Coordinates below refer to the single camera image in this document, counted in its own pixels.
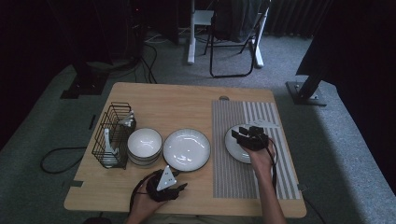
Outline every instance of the wooden table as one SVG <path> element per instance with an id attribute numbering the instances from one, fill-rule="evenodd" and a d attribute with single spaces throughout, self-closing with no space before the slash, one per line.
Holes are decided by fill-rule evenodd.
<path id="1" fill-rule="evenodd" d="M 165 141 L 170 133 L 182 128 L 191 128 L 203 133 L 212 143 L 211 104 L 220 96 L 228 96 L 232 101 L 275 102 L 274 95 L 268 90 L 116 83 L 103 112 L 107 111 L 111 102 L 129 103 L 137 119 L 137 129 L 152 128 L 158 131 Z M 160 158 L 155 166 L 148 169 L 142 169 L 130 161 L 126 170 L 105 169 L 92 155 L 93 145 L 92 137 L 74 179 L 82 181 L 82 186 L 70 187 L 64 202 L 66 209 L 128 212 L 130 195 L 138 181 L 166 165 L 163 158 Z M 159 209 L 158 213 L 261 216 L 261 205 L 257 199 L 213 198 L 212 159 L 213 150 L 204 167 L 179 175 L 177 182 L 187 182 L 189 185 L 176 201 L 169 202 Z M 279 202 L 286 217 L 304 217 L 306 214 L 303 199 Z"/>

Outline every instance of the striped mat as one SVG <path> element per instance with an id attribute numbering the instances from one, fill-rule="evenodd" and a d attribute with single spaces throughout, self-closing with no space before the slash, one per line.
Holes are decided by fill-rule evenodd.
<path id="1" fill-rule="evenodd" d="M 259 198 L 251 165 L 232 157 L 224 143 L 225 134 L 230 128 L 238 124 L 252 124 L 262 126 L 264 132 L 275 140 L 278 150 L 277 198 L 301 199 L 274 103 L 213 101 L 212 122 L 214 198 Z"/>

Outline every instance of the wire dish rack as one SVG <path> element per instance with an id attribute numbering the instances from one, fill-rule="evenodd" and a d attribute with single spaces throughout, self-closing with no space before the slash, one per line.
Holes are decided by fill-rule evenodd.
<path id="1" fill-rule="evenodd" d="M 105 168 L 126 169 L 128 138 L 135 128 L 136 119 L 129 104 L 111 103 L 96 131 L 92 154 Z"/>

